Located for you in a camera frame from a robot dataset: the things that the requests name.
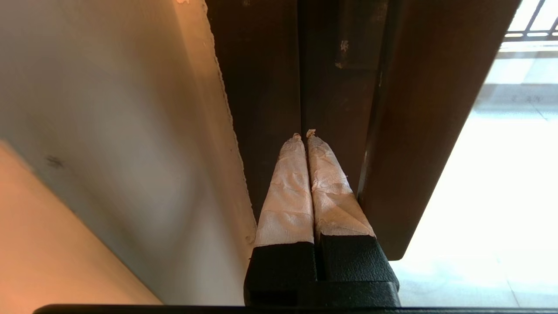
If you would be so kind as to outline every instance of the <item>wall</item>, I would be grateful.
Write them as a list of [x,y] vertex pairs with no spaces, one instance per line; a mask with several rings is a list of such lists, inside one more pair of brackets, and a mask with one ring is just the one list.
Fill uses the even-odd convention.
[[0,142],[0,312],[160,301]]
[[239,305],[255,222],[204,10],[3,4],[0,136],[160,300]]

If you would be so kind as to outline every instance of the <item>white wall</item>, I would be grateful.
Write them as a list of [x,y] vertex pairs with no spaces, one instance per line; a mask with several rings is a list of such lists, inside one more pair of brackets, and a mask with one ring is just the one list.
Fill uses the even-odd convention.
[[255,222],[204,10],[3,3],[0,136],[160,300],[239,305]]
[[0,142],[0,312],[160,301]]

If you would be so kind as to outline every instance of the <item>tile floor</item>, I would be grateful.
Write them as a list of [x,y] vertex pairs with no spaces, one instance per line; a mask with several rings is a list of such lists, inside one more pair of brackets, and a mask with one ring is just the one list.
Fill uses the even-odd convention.
[[401,303],[558,307],[557,224],[558,120],[474,108],[392,262]]

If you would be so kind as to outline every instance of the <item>dark mark on wall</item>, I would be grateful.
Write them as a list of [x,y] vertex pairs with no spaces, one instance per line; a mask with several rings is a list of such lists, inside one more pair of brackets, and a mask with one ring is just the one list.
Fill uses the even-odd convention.
[[54,169],[64,168],[64,162],[58,157],[48,155],[47,157],[45,157],[45,160],[46,160],[46,164],[49,167],[53,167]]

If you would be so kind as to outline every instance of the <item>white tape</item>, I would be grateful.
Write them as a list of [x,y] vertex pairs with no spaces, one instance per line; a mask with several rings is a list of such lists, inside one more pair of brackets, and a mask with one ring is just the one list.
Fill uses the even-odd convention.
[[370,235],[372,226],[362,212],[335,154],[329,145],[308,130],[308,158],[316,236]]
[[306,151],[299,134],[281,148],[259,217],[255,246],[314,243]]

